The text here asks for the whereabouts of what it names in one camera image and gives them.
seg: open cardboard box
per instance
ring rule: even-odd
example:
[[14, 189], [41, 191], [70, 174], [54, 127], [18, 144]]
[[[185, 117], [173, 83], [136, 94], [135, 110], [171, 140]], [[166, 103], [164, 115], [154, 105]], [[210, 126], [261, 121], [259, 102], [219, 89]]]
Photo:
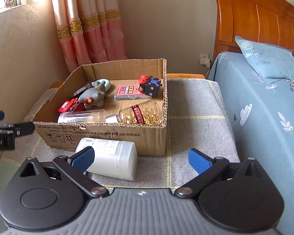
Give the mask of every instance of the open cardboard box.
[[[157, 98], [162, 110], [162, 124], [124, 125], [124, 124], [76, 124], [57, 123], [59, 107], [71, 100], [71, 94], [88, 81], [98, 79], [110, 80], [112, 86], [107, 92], [108, 98], [98, 109], [106, 110], [107, 115], [118, 114], [123, 108], [147, 101], [119, 100], [115, 101], [114, 94], [118, 85], [135, 83], [140, 75], [147, 74], [162, 80], [162, 87]], [[36, 131], [51, 147], [75, 150], [83, 137], [124, 140], [135, 143], [139, 155], [163, 155], [165, 152], [166, 122], [167, 122], [167, 77], [166, 60], [121, 60], [82, 65], [75, 69], [60, 88], [40, 107], [33, 122]]]

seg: white plastic jar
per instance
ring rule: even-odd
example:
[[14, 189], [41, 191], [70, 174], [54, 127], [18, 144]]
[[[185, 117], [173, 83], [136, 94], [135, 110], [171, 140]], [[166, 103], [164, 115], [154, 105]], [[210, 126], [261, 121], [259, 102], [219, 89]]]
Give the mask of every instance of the white plastic jar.
[[135, 179], [138, 157], [134, 142], [82, 138], [75, 153], [87, 146], [95, 150], [95, 161], [88, 172], [117, 179]]

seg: gray figurine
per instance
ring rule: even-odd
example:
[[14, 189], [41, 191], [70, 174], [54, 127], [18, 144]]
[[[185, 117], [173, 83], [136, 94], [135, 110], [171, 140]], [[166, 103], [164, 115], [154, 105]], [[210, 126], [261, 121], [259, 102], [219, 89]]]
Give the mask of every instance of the gray figurine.
[[105, 82], [92, 82], [92, 88], [87, 89], [78, 98], [80, 103], [84, 103], [86, 108], [101, 107], [103, 100], [107, 98]]

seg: headboard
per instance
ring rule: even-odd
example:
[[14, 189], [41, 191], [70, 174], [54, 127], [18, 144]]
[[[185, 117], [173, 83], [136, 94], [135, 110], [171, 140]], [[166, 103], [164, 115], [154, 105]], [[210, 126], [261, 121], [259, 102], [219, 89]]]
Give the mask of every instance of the headboard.
[[294, 6], [286, 0], [217, 0], [213, 60], [223, 51], [241, 52], [235, 36], [292, 49]]

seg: corrugated cardboard edge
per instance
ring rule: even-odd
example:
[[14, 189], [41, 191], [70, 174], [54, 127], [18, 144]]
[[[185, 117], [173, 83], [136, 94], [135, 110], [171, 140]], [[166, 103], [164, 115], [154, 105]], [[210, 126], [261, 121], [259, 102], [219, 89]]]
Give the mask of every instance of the corrugated cardboard edge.
[[[120, 127], [145, 127], [145, 128], [165, 128], [166, 124], [167, 124], [167, 111], [168, 111], [168, 91], [167, 91], [167, 73], [166, 73], [166, 63], [167, 60], [164, 58], [159, 58], [159, 59], [131, 59], [133, 61], [142, 61], [142, 60], [162, 60], [163, 61], [163, 104], [162, 104], [162, 125], [125, 125], [125, 124], [107, 124], [107, 123], [100, 123], [100, 124], [89, 124], [89, 123], [84, 123], [84, 124], [76, 124], [74, 123], [75, 126], [80, 126], [82, 128], [85, 128], [85, 126], [120, 126]], [[69, 77], [79, 68], [81, 68], [83, 65], [77, 67], [74, 71], [71, 72], [71, 74], [67, 77], [67, 79], [62, 83], [62, 85], [58, 88], [58, 90], [65, 84], [65, 82], [69, 79]], [[35, 115], [33, 116], [33, 118], [31, 119], [31, 121], [36, 124], [36, 125], [72, 125], [72, 123], [46, 123], [46, 122], [36, 122], [33, 121], [35, 119], [36, 114], [40, 111], [41, 107], [45, 104], [45, 103], [49, 103], [52, 98], [55, 96], [55, 94], [58, 92], [55, 91], [54, 94], [52, 96], [49, 97], [49, 99], [47, 99], [46, 102], [44, 102], [40, 108], [37, 110], [37, 112], [35, 113]]]

